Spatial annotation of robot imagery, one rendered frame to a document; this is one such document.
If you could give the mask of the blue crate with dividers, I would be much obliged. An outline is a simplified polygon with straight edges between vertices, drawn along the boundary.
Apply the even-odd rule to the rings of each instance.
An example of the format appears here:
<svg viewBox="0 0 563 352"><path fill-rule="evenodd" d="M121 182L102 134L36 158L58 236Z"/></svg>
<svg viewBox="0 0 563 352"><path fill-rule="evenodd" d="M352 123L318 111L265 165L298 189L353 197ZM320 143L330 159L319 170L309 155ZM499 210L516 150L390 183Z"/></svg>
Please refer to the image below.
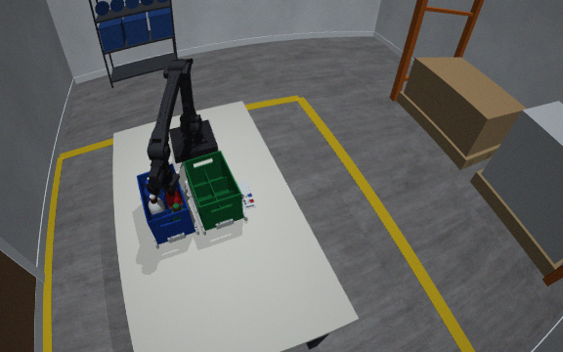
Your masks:
<svg viewBox="0 0 563 352"><path fill-rule="evenodd" d="M145 215L146 215L146 219L147 219L147 223L152 231L152 234L154 235L156 241L158 244L164 243L164 242L168 242L167 238L179 235L184 233L185 236L192 234L195 232L195 227L192 221L192 217L189 211L189 208L187 206L185 197L183 195L180 183L178 181L177 184L177 191L181 191L182 197L183 197L183 203L181 207L184 207L185 209L171 213L172 208L169 209L169 207L167 206L167 209L165 211L156 213L154 215L151 214L151 212L149 212L149 201L146 199L145 196L145 206L144 206L144 192L143 190L145 189L145 183L146 180L148 180L149 175L147 175L146 177L144 177L140 182L141 182L141 189L140 189L140 182L138 183L139 185L139 190L140 190L140 195L142 198L142 203L143 203L143 208L145 211ZM180 190L179 190L179 186L180 186ZM146 208L145 208L146 207ZM147 211L147 214L146 214ZM148 216L147 216L148 215ZM164 216L165 215L165 216ZM161 217L162 216L162 217ZM177 221L172 221L173 218L179 217L180 216L180 220ZM171 223L170 223L171 222ZM165 225L164 225L165 224Z"/></svg>

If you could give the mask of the green plastic crate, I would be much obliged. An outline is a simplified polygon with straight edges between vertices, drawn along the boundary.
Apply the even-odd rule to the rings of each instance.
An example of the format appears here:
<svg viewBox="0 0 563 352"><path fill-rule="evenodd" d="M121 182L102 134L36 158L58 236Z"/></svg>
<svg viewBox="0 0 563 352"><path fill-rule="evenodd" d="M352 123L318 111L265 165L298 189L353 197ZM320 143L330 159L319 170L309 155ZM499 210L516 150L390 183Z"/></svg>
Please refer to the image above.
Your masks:
<svg viewBox="0 0 563 352"><path fill-rule="evenodd" d="M194 167L195 163L210 158L212 158L212 162ZM243 218L242 193L226 160L224 160L225 158L222 156L203 157L190 164L185 170L189 187L191 189L192 186L195 195L195 203L198 206L196 209L205 231L216 228L218 223L230 219L237 221Z"/></svg>

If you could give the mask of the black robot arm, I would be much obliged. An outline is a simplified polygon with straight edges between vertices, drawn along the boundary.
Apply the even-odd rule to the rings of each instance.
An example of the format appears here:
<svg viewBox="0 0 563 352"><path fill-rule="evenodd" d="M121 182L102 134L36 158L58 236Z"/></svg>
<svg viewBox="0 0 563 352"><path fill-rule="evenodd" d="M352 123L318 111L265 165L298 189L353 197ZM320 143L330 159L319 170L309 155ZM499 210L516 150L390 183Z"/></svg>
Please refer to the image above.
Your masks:
<svg viewBox="0 0 563 352"><path fill-rule="evenodd" d="M186 59L178 60L180 59L172 60L165 65L163 76L167 78L167 83L147 148L149 159L152 161L147 190L154 196L159 196L162 184L168 186L172 181L171 173L168 171L170 168L168 159L171 153L170 147L168 147L168 135L179 88L183 106L183 114L180 116L180 130L186 133L188 137L183 138L185 146L190 150L207 143L207 138L201 131L202 119L200 114L196 114L194 107L191 82L193 59L188 61Z"/></svg>

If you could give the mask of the white paper strip with colored squares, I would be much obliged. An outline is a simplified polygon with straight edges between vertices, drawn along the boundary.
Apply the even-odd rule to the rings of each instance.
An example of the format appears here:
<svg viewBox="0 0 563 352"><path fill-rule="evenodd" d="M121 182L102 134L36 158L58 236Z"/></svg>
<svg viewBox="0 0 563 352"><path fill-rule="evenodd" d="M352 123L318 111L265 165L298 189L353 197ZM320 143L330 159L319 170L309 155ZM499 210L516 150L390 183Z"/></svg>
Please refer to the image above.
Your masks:
<svg viewBox="0 0 563 352"><path fill-rule="evenodd" d="M244 209L256 207L247 181L238 183L238 187L242 193L242 202Z"/></svg>

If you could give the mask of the white bottle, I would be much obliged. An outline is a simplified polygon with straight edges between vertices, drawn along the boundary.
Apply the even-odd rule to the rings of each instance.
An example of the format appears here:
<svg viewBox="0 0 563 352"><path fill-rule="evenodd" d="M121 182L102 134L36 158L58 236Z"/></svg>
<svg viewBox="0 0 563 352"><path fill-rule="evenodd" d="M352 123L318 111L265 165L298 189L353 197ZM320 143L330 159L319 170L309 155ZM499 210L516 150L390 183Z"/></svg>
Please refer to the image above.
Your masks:
<svg viewBox="0 0 563 352"><path fill-rule="evenodd" d="M162 199L154 195L150 195L149 209L152 215L166 210Z"/></svg>

